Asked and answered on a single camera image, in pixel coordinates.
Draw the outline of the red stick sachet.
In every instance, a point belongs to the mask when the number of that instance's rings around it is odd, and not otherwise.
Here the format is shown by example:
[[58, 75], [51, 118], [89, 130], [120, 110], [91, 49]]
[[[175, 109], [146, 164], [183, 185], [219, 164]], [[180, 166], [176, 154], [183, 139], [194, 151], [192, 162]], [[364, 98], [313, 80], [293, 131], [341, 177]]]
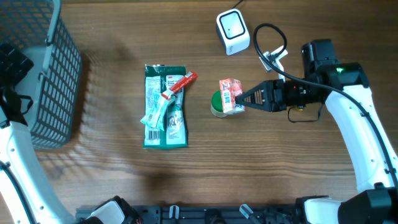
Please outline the red stick sachet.
[[161, 93], [161, 96], [164, 97], [166, 100], [171, 99], [174, 94], [180, 91], [189, 83], [193, 82], [198, 78], [198, 75], [193, 72], [189, 71], [186, 75], [184, 75], [181, 79], [179, 79], [175, 84], [173, 84], [170, 88], [166, 89], [164, 92]]

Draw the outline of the green white gloves packet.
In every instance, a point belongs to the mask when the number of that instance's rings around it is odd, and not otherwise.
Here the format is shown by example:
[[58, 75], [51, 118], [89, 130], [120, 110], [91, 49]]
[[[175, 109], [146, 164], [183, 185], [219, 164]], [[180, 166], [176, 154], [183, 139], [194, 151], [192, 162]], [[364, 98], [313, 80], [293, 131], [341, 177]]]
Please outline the green white gloves packet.
[[[184, 65], [145, 66], [145, 112], [153, 107], [154, 93], [162, 93], [177, 83], [186, 74]], [[144, 148], [174, 149], [188, 146], [187, 129], [183, 106], [185, 89], [175, 94], [175, 101], [167, 108], [164, 130], [144, 126]]]

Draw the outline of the green lid round jar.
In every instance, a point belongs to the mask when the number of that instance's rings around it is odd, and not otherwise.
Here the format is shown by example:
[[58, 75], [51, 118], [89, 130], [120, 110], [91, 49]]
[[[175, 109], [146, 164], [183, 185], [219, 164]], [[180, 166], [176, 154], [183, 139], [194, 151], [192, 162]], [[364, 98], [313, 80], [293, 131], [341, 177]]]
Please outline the green lid round jar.
[[223, 102], [221, 99], [221, 92], [216, 91], [211, 98], [211, 112], [218, 118], [224, 118], [228, 114], [223, 112]]

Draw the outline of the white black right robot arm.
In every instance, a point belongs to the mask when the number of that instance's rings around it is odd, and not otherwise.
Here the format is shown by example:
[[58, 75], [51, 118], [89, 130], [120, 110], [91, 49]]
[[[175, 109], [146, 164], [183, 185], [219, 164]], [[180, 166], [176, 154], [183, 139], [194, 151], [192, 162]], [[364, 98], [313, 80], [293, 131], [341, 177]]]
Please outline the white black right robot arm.
[[302, 47], [305, 77], [264, 81], [238, 96], [250, 108], [277, 112], [321, 103], [337, 123], [354, 167], [358, 194], [340, 202], [299, 198], [297, 223], [397, 223], [397, 155], [374, 108], [360, 64], [339, 63], [330, 40]]

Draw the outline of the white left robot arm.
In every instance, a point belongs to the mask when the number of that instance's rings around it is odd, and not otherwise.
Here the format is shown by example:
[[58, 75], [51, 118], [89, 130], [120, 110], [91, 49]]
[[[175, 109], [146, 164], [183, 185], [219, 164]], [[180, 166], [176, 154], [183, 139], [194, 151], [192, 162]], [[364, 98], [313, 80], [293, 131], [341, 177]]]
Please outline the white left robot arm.
[[81, 77], [71, 40], [27, 47], [1, 44], [1, 194], [15, 223], [127, 223], [137, 213], [120, 197], [74, 217], [54, 192], [35, 148], [70, 138]]

